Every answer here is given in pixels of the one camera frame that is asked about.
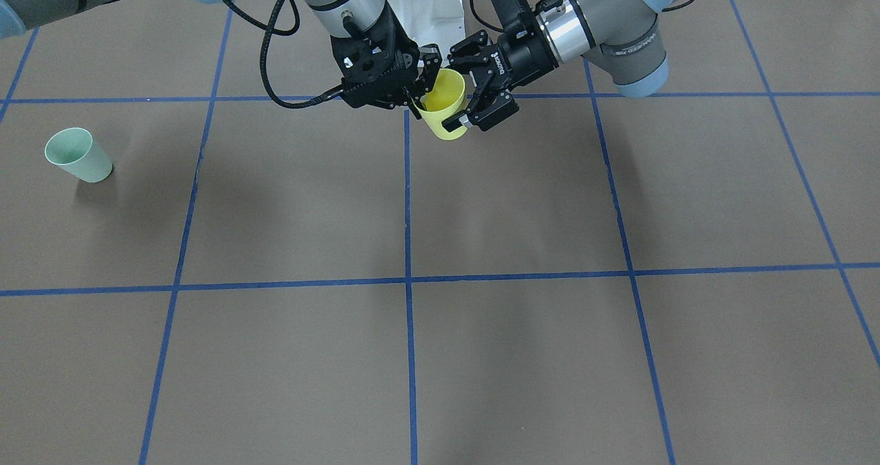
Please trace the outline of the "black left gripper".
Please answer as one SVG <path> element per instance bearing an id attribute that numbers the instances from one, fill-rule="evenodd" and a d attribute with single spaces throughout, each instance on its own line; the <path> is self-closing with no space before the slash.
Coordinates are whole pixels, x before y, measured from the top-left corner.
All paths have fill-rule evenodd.
<path id="1" fill-rule="evenodd" d="M 447 56 L 448 67 L 465 74 L 486 70 L 492 74 L 475 76 L 474 92 L 458 112 L 463 127 L 488 131 L 519 112 L 520 107 L 508 87 L 524 87 L 559 67 L 556 55 L 544 35 L 531 33 L 524 38 L 506 34 L 491 38 L 480 30 L 455 44 Z"/>

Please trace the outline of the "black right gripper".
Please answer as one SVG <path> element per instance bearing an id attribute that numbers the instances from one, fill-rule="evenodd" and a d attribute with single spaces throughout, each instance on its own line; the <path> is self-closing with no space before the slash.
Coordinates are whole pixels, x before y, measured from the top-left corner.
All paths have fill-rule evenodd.
<path id="1" fill-rule="evenodd" d="M 406 104 L 419 113 L 427 111 L 422 98 L 433 91 L 443 60 L 437 44 L 418 47 L 409 38 L 389 4 L 361 39 L 334 36 L 332 54 L 342 72 L 340 97 L 349 107 Z"/>

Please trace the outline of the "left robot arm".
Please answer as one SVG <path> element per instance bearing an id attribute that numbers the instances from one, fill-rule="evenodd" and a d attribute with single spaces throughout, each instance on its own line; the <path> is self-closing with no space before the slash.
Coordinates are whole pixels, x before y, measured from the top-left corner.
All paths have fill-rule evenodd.
<path id="1" fill-rule="evenodd" d="M 619 94 L 632 98 L 654 94 L 668 78 L 658 22 L 678 0 L 491 1 L 497 38 L 480 30 L 450 48 L 450 68 L 469 74 L 475 90 L 443 120 L 448 131 L 492 129 L 518 111 L 513 89 L 576 58 L 606 71 Z"/>

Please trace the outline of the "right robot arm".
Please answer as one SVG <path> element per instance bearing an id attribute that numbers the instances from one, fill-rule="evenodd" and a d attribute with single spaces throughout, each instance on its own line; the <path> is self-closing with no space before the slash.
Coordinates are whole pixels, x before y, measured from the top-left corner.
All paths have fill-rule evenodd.
<path id="1" fill-rule="evenodd" d="M 1 0 L 2 38 L 124 0 Z M 258 69 L 267 97 L 298 110 L 340 99 L 349 107 L 418 107 L 436 85 L 442 58 L 436 44 L 418 45 L 388 0 L 192 0 L 219 4 L 262 34 Z M 302 101 L 279 96 L 268 74 L 268 52 L 278 36 L 300 28 L 300 5 L 328 34 L 339 85 Z"/>

